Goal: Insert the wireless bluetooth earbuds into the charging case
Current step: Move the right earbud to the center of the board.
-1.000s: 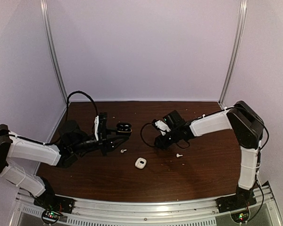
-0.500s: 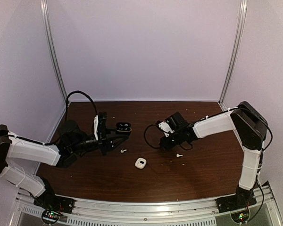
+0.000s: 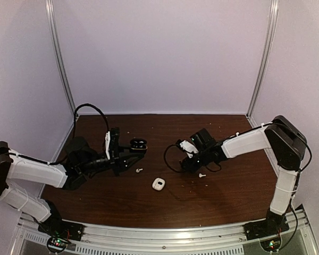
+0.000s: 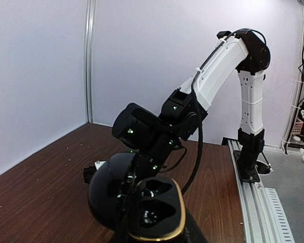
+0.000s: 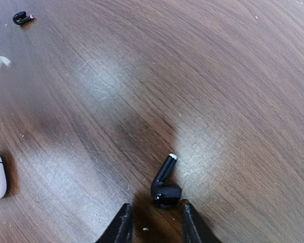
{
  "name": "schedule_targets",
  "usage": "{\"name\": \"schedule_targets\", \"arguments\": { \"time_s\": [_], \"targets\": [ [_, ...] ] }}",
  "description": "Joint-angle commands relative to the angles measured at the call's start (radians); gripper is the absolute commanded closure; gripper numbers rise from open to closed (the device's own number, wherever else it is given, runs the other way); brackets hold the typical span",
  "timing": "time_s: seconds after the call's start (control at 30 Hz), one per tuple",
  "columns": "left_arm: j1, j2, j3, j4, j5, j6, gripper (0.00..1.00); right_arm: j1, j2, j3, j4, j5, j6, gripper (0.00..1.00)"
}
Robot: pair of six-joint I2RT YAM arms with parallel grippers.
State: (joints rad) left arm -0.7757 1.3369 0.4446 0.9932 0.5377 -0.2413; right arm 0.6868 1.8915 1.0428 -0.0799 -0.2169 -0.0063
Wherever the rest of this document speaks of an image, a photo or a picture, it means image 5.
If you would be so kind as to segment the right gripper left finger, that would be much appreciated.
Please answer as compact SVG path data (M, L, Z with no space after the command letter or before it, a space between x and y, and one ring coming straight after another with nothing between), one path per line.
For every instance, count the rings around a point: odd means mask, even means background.
M101 237L95 243L132 243L133 208L129 203L121 206Z

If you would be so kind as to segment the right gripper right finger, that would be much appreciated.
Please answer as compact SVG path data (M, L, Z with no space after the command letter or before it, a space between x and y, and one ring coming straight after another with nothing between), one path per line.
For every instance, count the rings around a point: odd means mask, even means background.
M182 242L221 243L188 199L181 200Z

